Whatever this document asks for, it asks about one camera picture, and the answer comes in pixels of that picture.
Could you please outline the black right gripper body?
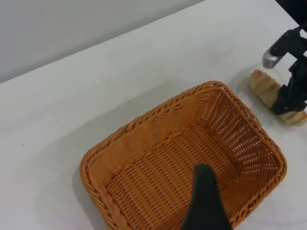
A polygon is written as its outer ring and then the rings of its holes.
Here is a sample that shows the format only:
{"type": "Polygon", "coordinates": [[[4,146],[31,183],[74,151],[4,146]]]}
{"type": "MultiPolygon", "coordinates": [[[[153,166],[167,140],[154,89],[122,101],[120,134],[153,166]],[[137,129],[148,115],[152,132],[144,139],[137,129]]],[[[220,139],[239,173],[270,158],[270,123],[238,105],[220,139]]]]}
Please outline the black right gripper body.
{"type": "Polygon", "coordinates": [[[300,31],[307,31],[306,25],[285,32],[285,53],[289,53],[297,60],[306,60],[304,53],[307,51],[307,39],[300,35],[300,31]]]}

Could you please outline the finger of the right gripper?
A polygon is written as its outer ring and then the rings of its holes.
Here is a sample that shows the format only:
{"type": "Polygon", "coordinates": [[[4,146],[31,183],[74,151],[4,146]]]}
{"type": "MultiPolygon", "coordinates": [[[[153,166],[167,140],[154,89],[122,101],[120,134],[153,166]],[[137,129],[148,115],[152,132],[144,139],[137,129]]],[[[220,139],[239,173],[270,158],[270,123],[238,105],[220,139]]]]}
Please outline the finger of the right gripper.
{"type": "Polygon", "coordinates": [[[297,60],[290,68],[291,77],[287,85],[278,90],[271,110],[277,115],[301,112],[307,106],[307,63],[297,60]]]}

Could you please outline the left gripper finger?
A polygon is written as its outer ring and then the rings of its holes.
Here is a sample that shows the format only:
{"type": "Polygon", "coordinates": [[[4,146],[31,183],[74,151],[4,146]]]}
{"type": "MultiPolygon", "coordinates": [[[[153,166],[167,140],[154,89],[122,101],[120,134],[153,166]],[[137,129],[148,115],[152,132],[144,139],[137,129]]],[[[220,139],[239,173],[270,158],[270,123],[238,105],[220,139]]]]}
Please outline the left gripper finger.
{"type": "Polygon", "coordinates": [[[194,167],[192,197],[183,229],[232,229],[220,197],[217,178],[209,165],[198,164],[194,167]]]}

